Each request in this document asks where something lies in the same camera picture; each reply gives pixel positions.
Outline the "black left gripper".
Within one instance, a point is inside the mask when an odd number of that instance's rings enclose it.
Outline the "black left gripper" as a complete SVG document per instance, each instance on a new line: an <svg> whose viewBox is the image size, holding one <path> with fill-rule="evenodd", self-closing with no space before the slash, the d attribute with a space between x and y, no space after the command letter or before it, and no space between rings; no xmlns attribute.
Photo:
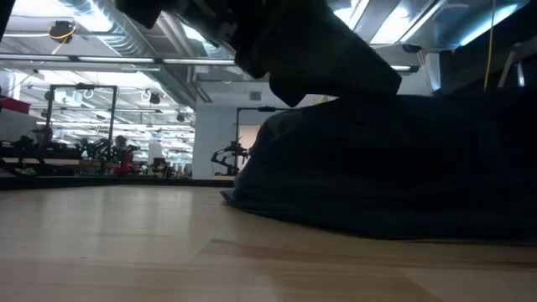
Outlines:
<svg viewBox="0 0 537 302"><path fill-rule="evenodd" d="M402 78L341 21L324 1L229 2L236 32L236 64L269 87L288 107L306 94L394 95Z"/></svg>

